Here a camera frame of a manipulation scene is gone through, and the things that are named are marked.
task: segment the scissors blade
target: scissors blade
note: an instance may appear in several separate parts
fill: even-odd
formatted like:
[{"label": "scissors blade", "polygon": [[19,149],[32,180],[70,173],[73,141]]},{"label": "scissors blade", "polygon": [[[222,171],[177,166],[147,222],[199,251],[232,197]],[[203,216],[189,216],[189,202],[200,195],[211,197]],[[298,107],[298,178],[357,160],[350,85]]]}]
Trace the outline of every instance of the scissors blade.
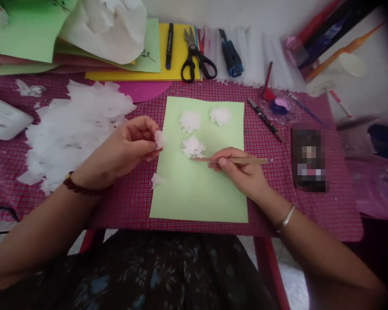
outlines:
[{"label": "scissors blade", "polygon": [[187,43],[190,44],[190,36],[188,35],[188,32],[186,29],[184,29],[184,37],[185,37],[185,41],[187,41]]},{"label": "scissors blade", "polygon": [[195,37],[194,37],[193,28],[190,27],[190,34],[189,35],[188,35],[187,30],[184,29],[184,34],[185,34],[185,40],[187,41],[188,46],[190,46],[192,44],[197,45],[197,42],[195,41]]}]

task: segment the checkered cloth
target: checkered cloth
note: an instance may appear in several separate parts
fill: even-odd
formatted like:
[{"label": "checkered cloth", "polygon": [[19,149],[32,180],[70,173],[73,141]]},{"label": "checkered cloth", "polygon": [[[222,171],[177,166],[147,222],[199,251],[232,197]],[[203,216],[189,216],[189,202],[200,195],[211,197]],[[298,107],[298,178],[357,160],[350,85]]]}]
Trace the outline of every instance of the checkered cloth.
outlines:
[{"label": "checkered cloth", "polygon": [[[16,91],[15,77],[0,77],[0,99],[34,115],[35,122],[38,122],[39,119],[33,106],[38,101],[41,101],[43,106],[53,98],[68,98],[66,85],[69,78],[77,82],[89,83],[80,75],[68,77],[57,74],[41,74],[39,76],[24,75],[19,78],[29,86],[43,85],[47,91],[42,98],[21,97]],[[174,82],[164,94],[137,104],[138,108],[127,117],[148,115],[162,128],[167,96],[237,102],[247,102],[247,98],[250,97],[255,102],[261,102],[258,95],[259,91],[256,89],[235,84],[225,85],[213,81],[192,84]],[[290,127],[275,123],[279,132],[286,139],[286,143],[279,143],[248,104],[245,105],[244,111],[244,149],[257,157],[269,159],[269,163],[263,166],[269,184],[286,199],[296,202],[297,207],[309,218],[330,231],[339,240],[359,241],[363,236],[363,228],[327,97],[313,99],[303,94],[297,94],[297,96],[323,121],[331,124],[332,129],[329,135],[330,192],[304,193],[294,189],[291,169]],[[300,117],[301,122],[315,122],[304,112]],[[0,205],[13,207],[21,218],[45,198],[39,189],[39,184],[27,186],[16,180],[26,170],[24,155],[29,146],[24,143],[25,140],[25,134],[22,133],[11,141],[0,141]],[[264,215],[251,201],[248,204],[249,223],[247,224],[150,219],[149,213],[153,194],[150,189],[150,180],[153,173],[156,172],[156,165],[156,160],[151,163],[141,163],[129,175],[117,182],[103,204],[95,210],[89,227],[158,229],[254,236],[272,234]],[[0,220],[10,219],[9,215],[0,213]]]}]

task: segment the mobile phone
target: mobile phone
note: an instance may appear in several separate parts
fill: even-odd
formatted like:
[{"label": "mobile phone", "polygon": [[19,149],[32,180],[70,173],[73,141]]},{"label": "mobile phone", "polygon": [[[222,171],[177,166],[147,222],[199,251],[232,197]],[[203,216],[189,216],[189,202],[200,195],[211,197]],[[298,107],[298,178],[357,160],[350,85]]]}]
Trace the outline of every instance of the mobile phone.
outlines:
[{"label": "mobile phone", "polygon": [[315,124],[292,127],[293,181],[304,192],[329,192],[327,135]]}]

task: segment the light green paper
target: light green paper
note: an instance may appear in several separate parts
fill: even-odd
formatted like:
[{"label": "light green paper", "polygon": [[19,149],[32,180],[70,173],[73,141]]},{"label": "light green paper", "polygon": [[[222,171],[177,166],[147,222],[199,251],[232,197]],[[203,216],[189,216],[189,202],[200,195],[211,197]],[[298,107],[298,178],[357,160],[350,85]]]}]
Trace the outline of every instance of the light green paper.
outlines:
[{"label": "light green paper", "polygon": [[0,54],[51,63],[56,37],[77,1],[1,1],[9,24],[0,29]]},{"label": "light green paper", "polygon": [[[209,113],[216,107],[232,113],[229,124],[219,127]],[[179,119],[183,111],[201,115],[201,129],[184,133]],[[207,163],[185,156],[182,141],[195,136],[206,147],[204,155],[229,146],[244,149],[244,103],[208,102],[190,98],[168,97],[163,132],[168,137],[160,153],[157,173],[167,182],[157,184],[153,192],[150,217],[174,220],[248,223],[247,198],[224,172],[216,173]]]},{"label": "light green paper", "polygon": [[45,62],[31,64],[1,64],[0,75],[41,73],[52,70],[60,65]]},{"label": "light green paper", "polygon": [[116,62],[106,60],[95,56],[77,46],[73,46],[69,43],[57,41],[55,45],[55,53],[86,56],[93,59],[97,59],[118,68],[129,71],[144,71],[144,72],[161,72],[161,60],[160,60],[160,28],[158,18],[147,20],[147,31],[145,33],[145,51],[150,52],[150,58],[142,56],[142,54],[135,60],[135,64],[120,65]]}]

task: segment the white container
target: white container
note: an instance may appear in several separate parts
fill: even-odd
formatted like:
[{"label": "white container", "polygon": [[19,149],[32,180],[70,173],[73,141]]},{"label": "white container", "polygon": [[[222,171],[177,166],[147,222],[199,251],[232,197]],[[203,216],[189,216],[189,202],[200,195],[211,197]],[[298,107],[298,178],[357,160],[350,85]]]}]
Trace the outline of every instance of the white container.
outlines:
[{"label": "white container", "polygon": [[10,140],[33,122],[33,117],[0,100],[0,140]]},{"label": "white container", "polygon": [[311,97],[319,97],[336,87],[335,81],[344,75],[355,78],[366,74],[365,62],[356,55],[342,53],[321,74],[307,84],[306,92]]}]

